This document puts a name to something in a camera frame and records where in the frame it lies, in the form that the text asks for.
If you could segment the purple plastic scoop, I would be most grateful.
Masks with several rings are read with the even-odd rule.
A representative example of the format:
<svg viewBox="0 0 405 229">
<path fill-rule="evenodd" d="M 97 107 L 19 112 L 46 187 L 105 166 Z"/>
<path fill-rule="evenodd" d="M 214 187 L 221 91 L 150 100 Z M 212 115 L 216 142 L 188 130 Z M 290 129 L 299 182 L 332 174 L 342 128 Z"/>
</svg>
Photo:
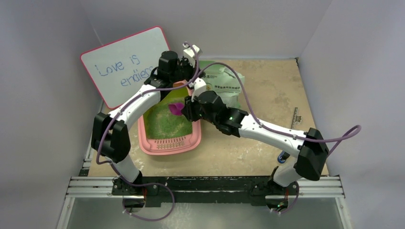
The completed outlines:
<svg viewBox="0 0 405 229">
<path fill-rule="evenodd" d="M 176 116 L 183 115 L 182 110 L 184 107 L 185 107 L 184 103 L 181 103 L 181 102 L 175 102 L 175 103 L 168 104 L 168 108 L 169 108 L 170 112 Z"/>
</svg>

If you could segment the green litter bag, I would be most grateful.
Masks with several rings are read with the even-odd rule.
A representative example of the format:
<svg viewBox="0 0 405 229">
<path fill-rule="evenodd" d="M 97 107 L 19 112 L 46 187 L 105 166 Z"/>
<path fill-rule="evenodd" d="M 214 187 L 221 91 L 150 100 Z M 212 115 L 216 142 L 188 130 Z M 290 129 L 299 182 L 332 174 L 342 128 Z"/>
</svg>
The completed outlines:
<svg viewBox="0 0 405 229">
<path fill-rule="evenodd" d="M 238 98 L 242 89 L 235 74 L 228 67 L 215 64 L 205 69 L 204 73 L 205 76 L 201 75 L 201 78 L 205 81 L 207 90 L 215 91 L 227 107 L 241 107 Z"/>
</svg>

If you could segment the pink green litter box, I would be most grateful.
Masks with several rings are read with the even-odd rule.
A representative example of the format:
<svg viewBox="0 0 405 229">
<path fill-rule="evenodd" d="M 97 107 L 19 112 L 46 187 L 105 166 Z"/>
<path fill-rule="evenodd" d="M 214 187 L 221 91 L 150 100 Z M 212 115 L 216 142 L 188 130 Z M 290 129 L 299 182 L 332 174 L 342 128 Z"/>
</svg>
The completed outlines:
<svg viewBox="0 0 405 229">
<path fill-rule="evenodd" d="M 189 92 L 187 87 L 173 90 L 159 103 L 166 103 L 176 99 L 179 99 L 179 102 L 184 103 L 184 98 L 188 95 Z M 189 135 L 161 140 L 148 139 L 145 132 L 144 115 L 138 119 L 139 147 L 148 155 L 165 156 L 183 153 L 195 149 L 201 141 L 200 121 L 191 122 L 192 133 Z"/>
</svg>

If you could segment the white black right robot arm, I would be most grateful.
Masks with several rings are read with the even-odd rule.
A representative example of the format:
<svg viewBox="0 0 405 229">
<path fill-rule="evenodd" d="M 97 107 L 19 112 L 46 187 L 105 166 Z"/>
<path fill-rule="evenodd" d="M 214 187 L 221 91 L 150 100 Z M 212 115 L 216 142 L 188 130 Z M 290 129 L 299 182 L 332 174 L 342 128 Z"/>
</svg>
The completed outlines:
<svg viewBox="0 0 405 229">
<path fill-rule="evenodd" d="M 268 181 L 268 188 L 274 194 L 280 194 L 300 178 L 318 181 L 321 177 L 329 150 L 315 128 L 299 131 L 256 120 L 244 110 L 227 107 L 213 91 L 195 98 L 186 96 L 181 113 L 189 121 L 205 120 L 225 135 L 254 139 L 294 157 L 292 162 L 274 168 Z"/>
</svg>

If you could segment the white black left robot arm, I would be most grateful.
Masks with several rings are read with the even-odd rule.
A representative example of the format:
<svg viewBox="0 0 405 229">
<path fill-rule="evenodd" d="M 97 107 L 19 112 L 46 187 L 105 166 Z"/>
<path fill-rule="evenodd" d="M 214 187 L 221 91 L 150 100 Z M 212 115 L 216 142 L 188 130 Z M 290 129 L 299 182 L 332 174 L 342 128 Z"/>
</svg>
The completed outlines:
<svg viewBox="0 0 405 229">
<path fill-rule="evenodd" d="M 130 195 L 142 190 L 142 172 L 133 163 L 129 151 L 129 129 L 152 106 L 163 100 L 169 92 L 190 87 L 195 91 L 199 79 L 199 56 L 201 51 L 192 45 L 183 50 L 179 58 L 174 51 L 164 51 L 141 88 L 121 106 L 108 114 L 98 113 L 93 122 L 91 147 L 96 150 L 96 163 L 108 164 L 124 181 L 124 189 Z"/>
</svg>

